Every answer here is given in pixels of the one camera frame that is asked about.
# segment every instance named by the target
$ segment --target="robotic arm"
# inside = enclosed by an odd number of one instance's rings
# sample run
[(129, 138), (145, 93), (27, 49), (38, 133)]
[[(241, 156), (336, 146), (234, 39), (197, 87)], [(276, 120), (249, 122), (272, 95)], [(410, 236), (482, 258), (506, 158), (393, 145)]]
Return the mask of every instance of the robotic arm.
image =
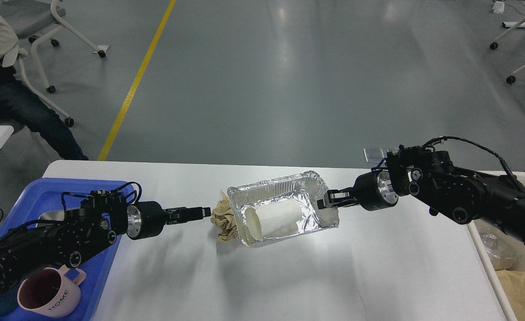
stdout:
[[(46, 266), (76, 268), (127, 234), (137, 240), (157, 236), (166, 224), (195, 221), (211, 215), (209, 207), (162, 209), (155, 201), (140, 202), (138, 195), (91, 191), (89, 195), (63, 193), (64, 221), (34, 220), (9, 230), (0, 238), (0, 294)], [(78, 209), (66, 209), (64, 195), (83, 197)], [(27, 228), (32, 224), (37, 227)]]
[[(506, 174), (489, 175), (456, 167), (446, 151), (435, 151), (442, 140), (462, 140), (495, 155)], [(525, 244), (525, 187), (497, 153), (464, 138), (443, 136), (422, 146), (387, 153), (353, 187), (330, 189), (319, 208), (361, 205), (369, 211), (395, 206), (399, 196), (413, 195), (429, 205), (429, 214), (442, 213), (458, 224), (482, 219)]]

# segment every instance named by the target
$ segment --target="jeans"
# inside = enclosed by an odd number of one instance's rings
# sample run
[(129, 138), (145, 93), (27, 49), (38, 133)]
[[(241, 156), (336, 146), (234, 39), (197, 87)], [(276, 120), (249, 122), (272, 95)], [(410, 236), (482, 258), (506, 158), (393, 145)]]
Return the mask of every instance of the jeans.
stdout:
[(56, 112), (13, 76), (14, 68), (0, 67), (0, 118), (25, 124), (58, 152), (61, 158), (87, 160), (70, 129)]

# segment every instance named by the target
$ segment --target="pink mug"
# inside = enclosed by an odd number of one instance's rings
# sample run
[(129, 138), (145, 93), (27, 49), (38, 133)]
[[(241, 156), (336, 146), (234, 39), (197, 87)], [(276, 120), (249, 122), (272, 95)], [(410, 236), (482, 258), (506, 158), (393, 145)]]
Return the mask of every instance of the pink mug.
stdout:
[(70, 269), (47, 267), (32, 276), (18, 288), (17, 301), (21, 308), (47, 317), (65, 317), (77, 307), (81, 292), (78, 285), (86, 278), (79, 268), (79, 275), (70, 280), (64, 276)]

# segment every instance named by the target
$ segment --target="plastic bag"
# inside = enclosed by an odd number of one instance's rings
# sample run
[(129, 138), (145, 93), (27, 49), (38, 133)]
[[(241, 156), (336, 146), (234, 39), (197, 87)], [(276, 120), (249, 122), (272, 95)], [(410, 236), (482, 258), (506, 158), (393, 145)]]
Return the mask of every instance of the plastic bag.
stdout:
[(479, 234), (495, 271), (511, 268), (520, 257), (516, 250), (496, 235), (492, 227), (485, 228)]

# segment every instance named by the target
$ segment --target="mug handle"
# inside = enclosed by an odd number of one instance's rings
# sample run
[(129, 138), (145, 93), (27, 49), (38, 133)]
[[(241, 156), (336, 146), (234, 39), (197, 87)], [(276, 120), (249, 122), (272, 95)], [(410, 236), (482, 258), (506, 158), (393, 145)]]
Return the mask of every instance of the mug handle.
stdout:
[[(72, 280), (72, 283), (74, 283), (77, 286), (79, 286), (80, 283), (82, 283), (85, 280), (86, 273), (83, 270), (80, 270), (79, 268), (75, 268), (75, 270), (77, 270), (79, 274), (78, 274), (78, 276), (75, 279)], [(61, 266), (58, 269), (58, 273), (60, 273), (62, 276), (64, 276), (64, 274), (68, 273), (68, 271), (70, 271), (70, 268), (68, 268), (65, 265)]]

